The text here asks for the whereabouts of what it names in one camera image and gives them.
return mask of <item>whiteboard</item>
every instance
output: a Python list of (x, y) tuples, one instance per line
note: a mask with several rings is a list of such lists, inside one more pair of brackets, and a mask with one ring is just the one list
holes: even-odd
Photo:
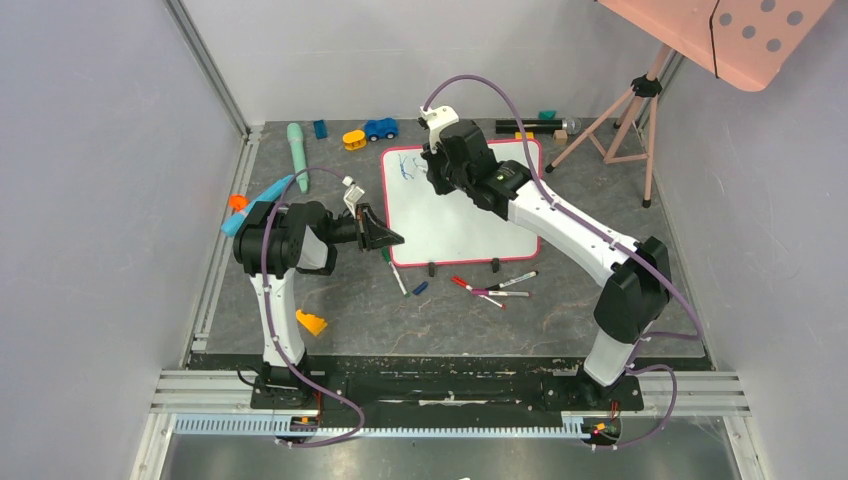
[[(527, 165), (520, 140), (489, 142), (498, 161)], [(530, 140), (530, 156), (541, 171), (542, 148)], [(463, 192), (436, 195), (427, 181), (427, 162), (421, 147), (390, 148), (380, 161), (386, 223), (403, 236), (403, 245), (391, 247), (399, 267), (437, 264), (524, 260), (539, 253), (539, 237), (492, 212), (480, 210)]]

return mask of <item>tripod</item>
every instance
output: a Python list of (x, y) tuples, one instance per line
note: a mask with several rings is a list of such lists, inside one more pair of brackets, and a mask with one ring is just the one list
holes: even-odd
[[(665, 63), (666, 58), (671, 53), (671, 47), (663, 44), (660, 48), (657, 57), (654, 59), (653, 65), (651, 65), (651, 69), (648, 70), (648, 73), (642, 75), (641, 77), (633, 79), (630, 82), (630, 88), (624, 92), (624, 95), (621, 96), (612, 106), (607, 109), (606, 112), (603, 113), (600, 117), (598, 117), (595, 122), (590, 125), (577, 139), (572, 142), (568, 148), (565, 149), (564, 152), (559, 154), (559, 156), (551, 162), (550, 165), (545, 167), (545, 172), (551, 173), (554, 171), (554, 168), (557, 167), (565, 157), (567, 157), (571, 152), (577, 148), (584, 140), (587, 138), (595, 144), (598, 151), (604, 156), (604, 163), (621, 163), (621, 162), (630, 162), (633, 160), (647, 160), (647, 165), (645, 168), (645, 195), (642, 197), (642, 206), (648, 208), (651, 206), (651, 183), (653, 180), (653, 172), (654, 172), (654, 138), (656, 136), (657, 130), (657, 101), (660, 92), (662, 91), (662, 86), (660, 82), (657, 80), (657, 74), (659, 74), (660, 69)], [(632, 95), (630, 99), (630, 104), (627, 105), (627, 108), (624, 109), (624, 113), (621, 117), (616, 120), (613, 127), (618, 130), (615, 134), (615, 138), (613, 138), (612, 143), (609, 146), (609, 149), (604, 149), (601, 145), (601, 142), (598, 141), (598, 138), (595, 137), (595, 130), (606, 120), (610, 115), (615, 113), (618, 110), (618, 107), (621, 106)], [(618, 147), (621, 146), (622, 140), (624, 140), (624, 135), (627, 134), (627, 130), (630, 128), (630, 124), (633, 123), (633, 119), (636, 117), (636, 113), (639, 112), (639, 109), (642, 108), (642, 102), (645, 101), (646, 98), (650, 98), (650, 120), (648, 123), (648, 148), (646, 149), (646, 153), (642, 153), (639, 155), (628, 155), (625, 157), (616, 157), (615, 154), (618, 152)]]

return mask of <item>white wall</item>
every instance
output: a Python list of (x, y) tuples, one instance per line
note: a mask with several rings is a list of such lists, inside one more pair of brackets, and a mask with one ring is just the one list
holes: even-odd
[[(185, 0), (250, 123), (414, 118), (452, 75), (498, 83), (523, 114), (597, 116), (659, 43), (589, 0)], [(439, 97), (506, 116), (480, 84)]]
[(240, 140), (163, 2), (0, 4), (0, 478), (127, 478)]
[(836, 2), (765, 91), (687, 63), (660, 104), (663, 203), (776, 479), (845, 478), (846, 77)]

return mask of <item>pink board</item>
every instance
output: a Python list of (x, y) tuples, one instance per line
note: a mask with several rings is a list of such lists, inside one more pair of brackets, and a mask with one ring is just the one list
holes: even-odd
[[(716, 0), (600, 0), (613, 12), (710, 72)], [(713, 16), (718, 76), (760, 91), (780, 71), (833, 0), (721, 0)]]

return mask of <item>small black clip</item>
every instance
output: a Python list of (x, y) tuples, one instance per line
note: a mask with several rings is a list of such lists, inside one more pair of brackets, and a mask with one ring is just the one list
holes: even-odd
[(653, 98), (662, 92), (660, 81), (656, 78), (648, 80), (647, 74), (634, 78), (630, 85), (633, 87), (633, 94), (637, 97)]

